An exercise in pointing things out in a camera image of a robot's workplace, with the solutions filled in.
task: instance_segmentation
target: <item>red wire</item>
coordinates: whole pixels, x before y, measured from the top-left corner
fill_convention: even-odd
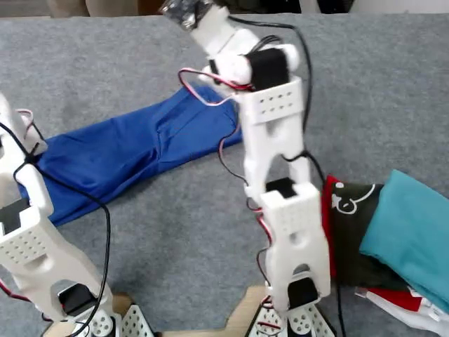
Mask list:
[[[257,324],[262,325],[262,326],[268,326],[269,328],[273,328],[273,329],[281,329],[281,327],[279,325],[275,325],[275,324],[271,324],[271,323],[267,323],[267,322],[257,322]]]
[[[263,230],[265,231],[265,234],[266,234],[267,237],[268,237],[269,245],[271,246],[271,245],[272,245],[272,242],[273,242],[272,234],[271,234],[271,232],[269,231],[267,224],[264,222],[264,217],[263,217],[263,215],[261,215],[261,216],[256,216],[255,218],[256,218],[257,222],[259,223],[260,227],[262,227]]]
[[[0,280],[0,288],[1,290],[3,290],[3,292],[10,298],[14,298],[16,300],[23,300],[24,302],[31,302],[28,298],[21,296],[21,295],[17,295],[15,293],[13,293],[11,290],[9,290],[5,284]]]

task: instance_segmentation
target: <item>gray felt surface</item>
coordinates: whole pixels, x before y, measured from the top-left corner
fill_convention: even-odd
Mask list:
[[[448,15],[264,19],[299,25],[309,41],[316,91],[307,144],[327,172],[381,183],[400,169],[449,196]],[[295,42],[289,32],[258,32]],[[47,136],[163,100],[180,87],[177,69],[204,62],[164,18],[0,21],[0,90],[33,109]],[[240,167],[242,146],[226,157]],[[244,200],[215,155],[127,191],[110,203],[112,289],[129,292],[157,330],[223,327],[246,287],[262,282],[255,253],[264,237]],[[60,230],[102,266],[101,211]],[[433,336],[351,289],[343,299],[348,336]],[[43,330],[31,305],[0,301],[0,336]],[[334,295],[322,304],[337,326]]]

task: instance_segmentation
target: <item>white plastic part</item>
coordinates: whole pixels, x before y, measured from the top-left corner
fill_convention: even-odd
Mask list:
[[[122,337],[154,337],[138,305],[132,305],[121,323]]]
[[[279,46],[271,46],[282,50],[286,54],[287,66],[289,72],[294,72],[300,65],[300,54],[292,44],[282,44]],[[213,58],[218,74],[228,81],[234,81],[238,84],[248,84],[251,82],[253,70],[248,59],[241,55],[235,54],[234,51],[220,53]],[[205,72],[211,72],[210,67],[204,69]],[[203,81],[210,81],[209,78],[200,76]]]
[[[83,326],[83,322],[77,322],[75,324],[75,329],[73,329],[72,333],[77,332],[79,329],[81,329],[81,327]],[[92,337],[92,331],[91,328],[89,326],[87,326],[86,328],[84,328],[84,330],[78,335],[79,337]]]
[[[248,59],[242,55],[234,53],[221,53],[213,59],[218,70],[218,74],[228,81],[234,81],[238,84],[248,84],[251,82],[253,72]],[[207,81],[207,78],[200,76],[200,79]]]
[[[297,195],[284,199],[278,191],[262,195],[264,219],[272,231],[267,252],[268,288],[279,312],[289,309],[288,286],[310,277],[319,298],[330,293],[328,242],[321,227],[320,193],[311,183],[293,185]]]
[[[102,321],[101,318],[98,319],[98,316],[103,317],[105,320]],[[92,319],[91,323],[89,324],[89,327],[86,327],[81,332],[80,337],[109,336],[110,333],[112,333],[114,326],[115,326],[115,330],[114,330],[115,334],[113,336],[122,337],[122,335],[121,335],[121,316],[119,314],[113,314],[112,317],[114,318],[114,322],[112,321],[111,317],[109,315],[107,315],[107,313],[105,311],[100,310]],[[82,325],[85,321],[86,320],[83,320],[83,321],[76,320],[76,326],[72,333],[77,332],[82,327]]]
[[[111,317],[104,310],[98,310],[89,325],[95,337],[108,337],[114,328]]]
[[[432,331],[441,337],[449,337],[449,315],[439,315],[438,319],[435,319],[432,306],[421,305],[418,312],[412,312],[370,291],[366,293],[366,298],[410,328]]]
[[[236,96],[246,155],[246,194],[261,204],[265,183],[275,156],[294,157],[304,149],[302,139],[303,100],[301,79],[254,93]],[[310,180],[305,158],[289,163],[290,177],[296,183]]]
[[[0,263],[12,274],[21,294],[55,322],[66,317],[52,285],[60,280],[85,284],[98,295],[100,275],[88,257],[68,243],[36,207],[20,212],[21,227],[0,237]],[[111,309],[106,287],[102,306]]]
[[[207,54],[218,54],[235,34],[236,29],[228,23],[228,16],[226,7],[212,6],[192,31],[192,37]]]

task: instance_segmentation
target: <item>perforated bracket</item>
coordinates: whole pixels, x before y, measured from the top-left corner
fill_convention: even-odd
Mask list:
[[[305,305],[291,310],[285,319],[261,307],[246,337],[335,337],[335,333],[315,305]]]
[[[243,105],[250,111],[250,124],[260,124],[292,114],[299,114],[303,109],[301,79],[295,78],[287,84],[245,94]]]
[[[137,305],[132,305],[121,323],[122,337],[154,337],[145,316]]]

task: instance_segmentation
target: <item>cable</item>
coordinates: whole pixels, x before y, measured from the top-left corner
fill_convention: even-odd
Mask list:
[[[105,247],[105,264],[103,267],[103,277],[102,277],[102,281],[101,281],[101,285],[100,285],[100,292],[98,293],[98,298],[97,298],[97,302],[95,303],[91,314],[89,315],[88,319],[83,323],[83,325],[81,326],[80,329],[78,329],[77,331],[75,331],[74,333],[68,335],[67,337],[76,337],[78,336],[92,321],[93,317],[95,316],[98,308],[100,307],[101,304],[101,300],[103,297],[103,293],[105,291],[105,287],[106,287],[106,280],[107,280],[107,273],[109,270],[109,250],[110,250],[110,246],[111,246],[111,214],[109,212],[109,209],[107,208],[106,204],[103,203],[103,201],[99,200],[97,197],[94,197],[93,195],[84,192],[82,190],[78,190],[75,187],[72,187],[64,182],[62,182],[61,180],[58,180],[57,178],[54,178],[53,176],[51,176],[50,174],[48,174],[47,172],[42,171],[35,163],[34,163],[34,151],[37,148],[38,145],[35,145],[33,150],[28,153],[28,151],[25,149],[25,147],[23,146],[23,144],[19,141],[19,139],[17,138],[17,136],[14,134],[14,132],[12,132],[12,130],[9,129],[9,127],[7,127],[5,124],[0,122],[0,127],[6,131],[12,139],[14,139],[15,143],[17,144],[17,146],[22,150],[22,152],[25,155],[25,160],[24,163],[21,164],[19,167],[20,169],[22,169],[26,164],[31,164],[33,165],[36,170],[43,176],[46,177],[49,180],[52,180],[54,183],[57,183],[65,188],[67,188],[68,190],[71,190],[75,193],[79,193],[83,196],[85,196],[86,198],[90,199],[91,201],[95,202],[96,204],[98,204],[98,206],[103,209],[103,211],[105,212],[106,215],[106,247]]]
[[[314,164],[316,171],[318,172],[319,176],[320,176],[320,180],[321,180],[321,184],[325,185],[326,183],[326,177],[324,176],[324,172],[321,169],[320,164],[318,163],[318,160],[316,160],[316,158],[312,155],[312,153],[310,153],[309,150],[303,150],[301,151],[301,153],[299,153],[297,156],[294,156],[293,158],[289,159],[289,158],[285,158],[284,156],[282,156],[282,159],[291,163],[292,161],[296,161],[299,158],[308,158],[310,159],[310,161]]]
[[[9,297],[13,298],[15,300],[23,300],[24,302],[31,302],[28,298],[18,295],[16,293],[13,293],[11,290],[8,289],[8,287],[3,283],[3,281],[0,279],[0,289]]]
[[[264,280],[266,281],[266,283],[268,284],[268,286],[272,286],[272,284],[270,283],[270,281],[268,280],[267,274],[265,274],[265,271],[262,268],[262,264],[260,263],[260,254],[264,253],[265,251],[267,251],[269,249],[269,247],[260,249],[257,252],[257,255],[255,257],[255,260],[257,262],[257,266],[259,267],[260,272],[262,273],[262,276],[264,277]]]
[[[222,99],[219,102],[208,102],[206,101],[201,95],[196,91],[196,89],[182,77],[184,73],[190,73],[190,74],[198,74],[210,77],[214,81],[218,81],[221,84],[224,84],[225,86],[228,86],[236,91],[244,91],[244,90],[250,90],[252,86],[250,84],[236,84],[231,81],[227,81],[226,79],[223,79],[220,75],[212,74],[210,72],[202,72],[201,70],[196,70],[193,68],[182,68],[178,73],[177,76],[181,82],[181,84],[193,95],[195,96],[201,103],[204,105],[207,105],[208,107],[218,107],[222,104],[225,104],[228,100],[231,100],[234,97],[234,94],[231,94],[227,96],[226,98]]]
[[[305,132],[307,129],[307,122],[309,120],[310,108],[311,108],[311,97],[312,97],[312,93],[313,93],[313,89],[314,89],[314,72],[313,72],[313,67],[311,64],[311,56],[310,56],[309,47],[308,47],[307,42],[306,42],[304,36],[302,35],[300,29],[294,25],[289,25],[286,23],[244,20],[244,19],[236,18],[231,15],[229,16],[229,19],[234,22],[243,23],[245,25],[252,25],[252,26],[256,26],[256,27],[272,27],[272,28],[291,29],[292,31],[294,31],[296,33],[296,36],[298,37],[298,39],[300,40],[300,42],[302,44],[302,49],[304,50],[304,55],[305,55],[306,64],[307,64],[307,71],[309,73],[309,81],[308,81],[308,85],[307,85],[308,86],[307,100],[306,100],[306,106],[304,109],[304,117],[302,119],[302,130],[303,130],[303,132]]]
[[[267,35],[265,37],[262,37],[261,40],[259,42],[257,42],[256,45],[253,47],[253,49],[250,50],[250,53],[259,51],[263,47],[265,47],[267,44],[270,44],[272,42],[283,43],[283,39],[278,37],[277,35]]]
[[[41,313],[41,318],[42,318],[42,320],[44,321],[44,322],[50,322],[50,323],[53,323],[53,320],[52,319],[49,319],[49,318],[47,318],[47,317],[45,317],[45,315],[43,314],[43,312]],[[75,323],[77,323],[77,324],[83,324],[83,322],[78,322],[78,321],[75,321]],[[86,333],[86,336],[89,336],[89,332],[91,332],[91,326],[90,325],[88,325],[87,326],[87,333]]]
[[[250,197],[246,198],[246,207],[247,207],[250,211],[253,211],[254,213],[261,213],[261,212],[262,212],[262,207],[257,207],[257,208],[252,207],[252,206],[250,205],[251,200],[252,200],[252,199],[251,199]]]
[[[220,141],[218,142],[218,149],[217,149],[218,159],[220,160],[220,163],[223,165],[223,167],[226,169],[226,171],[228,171],[234,177],[242,180],[245,183],[245,185],[248,186],[248,181],[245,179],[245,177],[240,175],[240,174],[237,174],[237,173],[233,172],[228,167],[228,165],[226,165],[225,160],[223,158],[223,147],[225,145],[225,140],[230,138],[230,137],[232,137],[233,135],[235,135],[240,130],[239,106],[237,104],[234,104],[234,113],[235,113],[235,118],[236,118],[236,127],[234,128],[234,130],[229,135],[221,138]]]

